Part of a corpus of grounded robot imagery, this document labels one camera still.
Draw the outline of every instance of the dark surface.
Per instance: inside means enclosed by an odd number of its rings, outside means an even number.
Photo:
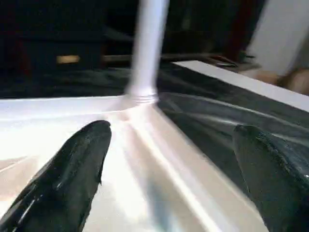
[[[33,75],[31,78],[3,76],[5,81],[2,82],[0,96],[120,95],[124,93],[129,76],[128,68],[57,72]],[[305,157],[309,151],[307,112],[173,64],[161,66],[157,86],[160,97],[158,106],[205,157],[211,159],[249,197],[251,195],[234,153],[233,131],[237,125],[254,125],[277,138],[284,138],[293,146],[294,152],[284,146],[280,149],[294,160]],[[308,167],[300,163],[291,161],[289,165],[295,172],[303,174],[302,169],[306,171]],[[275,170],[271,164],[269,168],[270,172]],[[274,190],[270,194],[279,195],[280,192]]]
[[[253,126],[235,128],[234,146],[250,197],[269,231],[309,231],[308,148]]]
[[[1,232],[81,232],[101,181],[110,124],[96,121],[69,138],[0,220]]]

